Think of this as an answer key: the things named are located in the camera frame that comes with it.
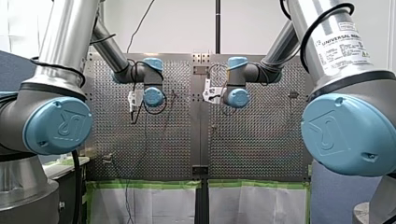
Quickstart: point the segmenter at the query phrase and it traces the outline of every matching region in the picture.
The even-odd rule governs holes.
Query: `black pole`
[[[216,0],[216,54],[220,54],[220,1],[221,0]]]

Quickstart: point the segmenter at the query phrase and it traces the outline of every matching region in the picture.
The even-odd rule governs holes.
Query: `light blue joint cap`
[[[163,60],[159,58],[145,58],[143,62],[147,63],[150,67],[159,71],[163,70]]]
[[[248,63],[248,58],[246,57],[232,57],[228,59],[229,69],[235,69]]]
[[[381,176],[396,169],[396,130],[374,106],[331,93],[303,113],[302,134],[312,156],[341,175]]]
[[[38,155],[61,155],[80,146],[91,126],[92,114],[84,102],[58,97],[40,106],[26,121],[23,142]]]
[[[163,103],[163,93],[155,87],[148,87],[143,94],[143,101],[149,107],[157,107]]]
[[[228,105],[233,108],[243,108],[249,102],[249,94],[245,89],[235,89],[228,94]]]

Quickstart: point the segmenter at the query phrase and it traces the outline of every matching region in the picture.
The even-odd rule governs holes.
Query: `universal robots label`
[[[353,30],[354,26],[348,28],[349,30],[326,35],[315,41],[318,56],[328,75],[336,74],[340,68],[353,63],[371,63],[361,36]]]

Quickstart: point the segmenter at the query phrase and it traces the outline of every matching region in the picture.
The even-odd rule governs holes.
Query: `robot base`
[[[0,224],[57,224],[59,185],[37,156],[0,162]]]
[[[396,215],[396,178],[382,177],[373,199],[360,203],[353,210],[353,224],[384,223]]]

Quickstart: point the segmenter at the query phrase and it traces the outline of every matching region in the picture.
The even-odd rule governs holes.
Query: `perforated metal panel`
[[[145,57],[129,56],[135,60]],[[230,56],[210,55],[210,63],[226,64]],[[277,84],[247,84],[251,102],[232,114],[225,105],[202,102],[199,94],[205,76],[194,75],[192,70],[210,63],[194,62],[191,55],[156,57],[164,61],[168,108],[159,116],[147,116],[142,109],[139,121],[132,125],[127,102],[132,85],[115,84],[105,62],[96,54],[90,56],[84,90],[94,115],[92,136],[85,146],[92,157],[89,179],[191,179],[193,165],[208,165],[209,178],[308,180],[312,159],[300,134],[306,93],[299,59],[288,63]],[[250,56],[249,60],[260,58]],[[214,69],[211,78],[212,85],[221,86],[225,70]],[[289,97],[291,92],[298,97]],[[113,162],[103,163],[110,153]]]
[[[295,59],[285,67],[279,83],[247,84],[251,101],[246,108],[234,112],[225,105],[210,106],[209,178],[308,180],[310,156],[300,133],[306,104],[304,76]],[[211,79],[221,86],[225,69],[214,69]],[[291,92],[299,96],[293,99]]]
[[[127,101],[133,86],[114,83],[106,63],[95,54],[90,57],[86,67],[87,95],[92,99],[94,126],[86,146],[87,154],[92,156],[89,179],[191,178],[191,62],[188,58],[162,59],[167,108],[153,116],[142,107],[133,125]],[[110,153],[112,162],[104,163],[103,157]]]

